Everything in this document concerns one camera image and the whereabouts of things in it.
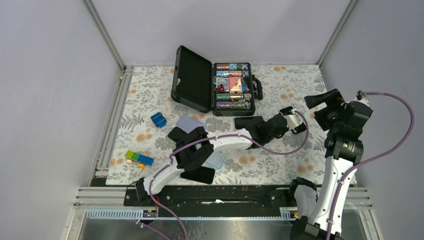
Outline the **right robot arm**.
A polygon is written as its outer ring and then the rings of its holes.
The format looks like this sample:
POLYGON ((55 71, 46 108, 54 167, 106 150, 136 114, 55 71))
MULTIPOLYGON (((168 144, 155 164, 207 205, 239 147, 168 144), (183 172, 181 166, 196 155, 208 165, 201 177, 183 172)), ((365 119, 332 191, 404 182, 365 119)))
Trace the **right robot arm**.
POLYGON ((373 110, 367 95, 358 91, 355 99, 345 101, 338 89, 304 97, 309 109, 324 103, 314 112, 314 118, 323 131, 325 167, 320 190, 302 177, 290 183, 287 201, 297 206, 297 219, 292 222, 291 240, 339 240, 342 216, 351 181, 364 154, 359 139, 373 110))

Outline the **blue toy car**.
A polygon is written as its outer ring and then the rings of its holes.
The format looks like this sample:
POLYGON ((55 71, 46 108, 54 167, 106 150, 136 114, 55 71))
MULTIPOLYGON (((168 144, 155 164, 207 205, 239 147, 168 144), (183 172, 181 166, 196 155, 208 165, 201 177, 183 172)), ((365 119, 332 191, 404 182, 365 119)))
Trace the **blue toy car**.
POLYGON ((167 124, 166 118, 162 115, 161 112, 157 112, 150 117, 152 122, 157 128, 162 128, 167 124))

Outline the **phone in light blue case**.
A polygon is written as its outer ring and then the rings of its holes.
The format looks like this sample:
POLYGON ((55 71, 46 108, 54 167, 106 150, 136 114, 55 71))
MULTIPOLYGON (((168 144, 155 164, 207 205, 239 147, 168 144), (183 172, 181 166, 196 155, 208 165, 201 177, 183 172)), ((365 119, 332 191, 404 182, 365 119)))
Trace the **phone in light blue case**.
POLYGON ((214 151, 203 163, 203 167, 209 167, 216 171, 220 171, 227 160, 227 156, 221 152, 214 151))

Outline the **colourful toy brick stack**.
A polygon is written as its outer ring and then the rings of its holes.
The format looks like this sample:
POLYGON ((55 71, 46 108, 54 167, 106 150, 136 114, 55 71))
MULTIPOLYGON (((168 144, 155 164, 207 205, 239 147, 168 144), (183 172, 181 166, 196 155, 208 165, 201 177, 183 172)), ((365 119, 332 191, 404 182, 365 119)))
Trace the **colourful toy brick stack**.
POLYGON ((127 164, 136 164, 142 169, 144 169, 146 166, 151 166, 154 163, 154 159, 152 157, 133 151, 127 151, 125 158, 127 164))

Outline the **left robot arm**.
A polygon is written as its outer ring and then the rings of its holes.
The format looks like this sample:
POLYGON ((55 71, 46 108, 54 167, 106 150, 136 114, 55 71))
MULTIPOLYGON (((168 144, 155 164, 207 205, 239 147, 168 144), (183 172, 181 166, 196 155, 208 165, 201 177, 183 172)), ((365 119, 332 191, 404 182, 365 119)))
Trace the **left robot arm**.
POLYGON ((171 131, 179 134, 176 148, 169 155, 169 160, 153 174, 141 177, 135 182, 136 199, 144 206, 152 204, 164 186, 173 179, 182 179, 212 184, 215 170, 204 167, 204 163, 215 152, 235 149, 271 150, 265 145, 274 139, 282 138, 285 133, 309 134, 306 118, 292 107, 286 107, 268 120, 261 116, 237 117, 234 120, 235 131, 210 133, 199 126, 186 133, 179 128, 171 131))

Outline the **black poker chip case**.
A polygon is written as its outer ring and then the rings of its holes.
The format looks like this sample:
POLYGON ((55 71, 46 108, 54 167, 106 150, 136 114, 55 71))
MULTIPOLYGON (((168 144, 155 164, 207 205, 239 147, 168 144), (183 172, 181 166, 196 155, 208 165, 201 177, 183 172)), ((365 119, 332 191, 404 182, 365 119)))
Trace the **black poker chip case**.
POLYGON ((201 113, 246 117, 263 99, 260 80, 249 62, 211 62, 181 45, 176 51, 171 98, 201 113), (229 92, 229 77, 241 77, 242 92, 229 92))

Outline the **floral table mat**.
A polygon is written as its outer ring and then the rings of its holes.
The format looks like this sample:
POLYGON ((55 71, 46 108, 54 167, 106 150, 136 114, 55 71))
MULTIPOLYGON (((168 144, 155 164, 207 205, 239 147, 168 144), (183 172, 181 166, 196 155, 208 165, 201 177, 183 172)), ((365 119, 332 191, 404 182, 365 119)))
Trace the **floral table mat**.
MULTIPOLYGON (((171 66, 136 67, 126 94, 126 101, 109 162, 106 184, 126 186, 147 177, 169 161, 175 143, 168 133, 182 115, 207 125, 210 133, 232 132, 232 117, 201 113, 171 98, 174 76, 171 66), (151 116, 162 113, 167 120, 157 128, 151 116), (125 154, 136 152, 154 159, 151 166, 128 164, 125 154)), ((296 177, 321 184, 325 172, 326 133, 307 108, 304 97, 327 91, 317 65, 253 65, 252 73, 261 81, 263 99, 256 102, 256 115, 265 120, 280 109, 293 107, 307 119, 309 134, 286 133, 263 149, 228 149, 224 167, 214 175, 214 185, 286 185, 296 177)))

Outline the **bare dark blue phone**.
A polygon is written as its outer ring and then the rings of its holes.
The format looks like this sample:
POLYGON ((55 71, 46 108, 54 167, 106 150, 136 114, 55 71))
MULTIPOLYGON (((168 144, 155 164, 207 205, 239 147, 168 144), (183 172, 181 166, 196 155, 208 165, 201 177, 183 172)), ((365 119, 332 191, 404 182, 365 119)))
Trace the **bare dark blue phone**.
POLYGON ((174 141, 175 143, 177 143, 178 141, 180 141, 181 139, 183 139, 185 136, 187 135, 187 133, 182 130, 179 127, 174 127, 169 133, 168 133, 168 137, 174 141))

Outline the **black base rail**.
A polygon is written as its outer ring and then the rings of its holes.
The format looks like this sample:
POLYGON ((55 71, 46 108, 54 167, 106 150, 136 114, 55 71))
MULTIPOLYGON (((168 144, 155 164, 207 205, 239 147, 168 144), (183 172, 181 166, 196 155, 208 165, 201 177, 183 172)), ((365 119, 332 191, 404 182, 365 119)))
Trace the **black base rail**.
POLYGON ((152 207, 159 217, 171 210, 180 218, 272 218, 298 208, 289 185, 168 185, 153 197, 138 190, 126 190, 123 205, 152 207))

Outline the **red playing card box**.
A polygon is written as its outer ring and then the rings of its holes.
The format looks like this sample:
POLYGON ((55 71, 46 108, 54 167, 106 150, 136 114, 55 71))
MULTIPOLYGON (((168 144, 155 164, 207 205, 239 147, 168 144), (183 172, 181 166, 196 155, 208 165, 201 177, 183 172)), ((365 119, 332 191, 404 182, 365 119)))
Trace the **red playing card box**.
POLYGON ((229 77, 229 92, 242 92, 242 78, 240 76, 237 77, 229 77))

